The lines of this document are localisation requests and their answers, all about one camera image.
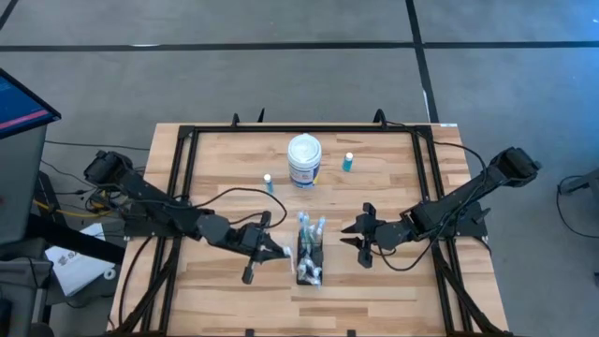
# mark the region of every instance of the wooden tabletop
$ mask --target wooden tabletop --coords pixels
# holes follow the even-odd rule
[[[146,167],[145,179],[165,191],[179,126],[160,124],[156,127]],[[435,140],[460,143],[455,126],[433,125],[432,130]],[[264,188],[262,178],[269,173],[274,182],[274,195],[289,210],[287,219],[271,231],[276,242],[295,246],[298,211],[307,211],[313,219],[327,217],[324,285],[320,289],[296,286],[286,259],[256,266],[254,281],[247,286],[241,282],[247,256],[210,247],[204,241],[184,239],[168,334],[243,335],[245,329],[255,329],[256,335],[345,335],[347,330],[356,330],[358,336],[444,335],[430,253],[408,272],[390,270],[379,256],[373,257],[373,267],[366,270],[357,262],[358,250],[339,241],[347,237],[340,231],[354,223],[363,202],[369,201],[376,207],[377,217],[396,220],[399,212],[421,200],[409,134],[313,134],[322,144],[323,156],[318,186],[312,190],[294,187],[288,178],[287,145],[296,135],[201,134],[191,200],[199,203],[233,186]],[[425,142],[421,141],[421,145],[429,188],[434,196]],[[185,146],[179,191],[188,151],[188,144]],[[341,170],[347,152],[354,154],[349,173]],[[463,150],[437,146],[436,152],[446,193],[470,179]],[[271,199],[248,192],[226,195],[210,208],[230,220],[263,210],[272,212],[273,222],[282,215]],[[128,270],[142,242],[143,239],[135,239],[127,245],[123,271]],[[155,242],[153,239],[146,246],[132,272],[125,294],[125,315],[147,289]],[[426,244],[402,244],[389,261],[395,266],[407,266]],[[457,246],[467,290],[491,322],[507,329],[489,252],[468,238],[458,239]],[[124,275],[123,272],[110,314],[113,322],[118,322]],[[453,291],[450,298],[459,329],[460,316]],[[155,329],[161,304],[162,292],[157,296],[153,311]]]

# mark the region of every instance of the white paper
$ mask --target white paper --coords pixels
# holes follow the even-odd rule
[[[83,234],[104,239],[102,224],[93,224],[80,231]],[[46,256],[54,263],[54,273],[65,296],[72,296],[92,283],[104,271],[114,267],[114,263],[85,256],[61,247],[46,250]]]

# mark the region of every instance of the gray floor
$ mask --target gray floor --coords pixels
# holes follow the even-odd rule
[[[0,10],[8,0],[0,0]],[[599,39],[599,3],[416,0],[425,42]],[[0,45],[409,41],[397,0],[20,0]],[[512,331],[594,336],[599,241],[561,224],[561,177],[599,167],[599,50],[427,50],[441,122],[486,160],[521,146],[544,164],[520,190],[485,199],[493,263]],[[0,66],[63,113],[48,139],[149,146],[159,122],[428,122],[412,50],[0,52]],[[143,165],[144,153],[127,152]],[[94,149],[48,145],[44,159],[82,172]],[[479,170],[475,161],[471,170]],[[53,174],[56,189],[80,188]],[[76,198],[65,202],[80,203]],[[599,234],[586,191],[562,200],[581,231]],[[100,333],[109,300],[57,307],[58,336]]]

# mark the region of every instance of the container lid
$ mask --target container lid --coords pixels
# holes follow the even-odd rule
[[[301,134],[289,142],[287,158],[299,169],[310,169],[320,162],[322,149],[320,141],[308,134]]]

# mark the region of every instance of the white container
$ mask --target white container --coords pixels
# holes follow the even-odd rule
[[[318,139],[302,134],[294,137],[287,148],[289,178],[300,188],[314,187],[318,180],[322,148]]]

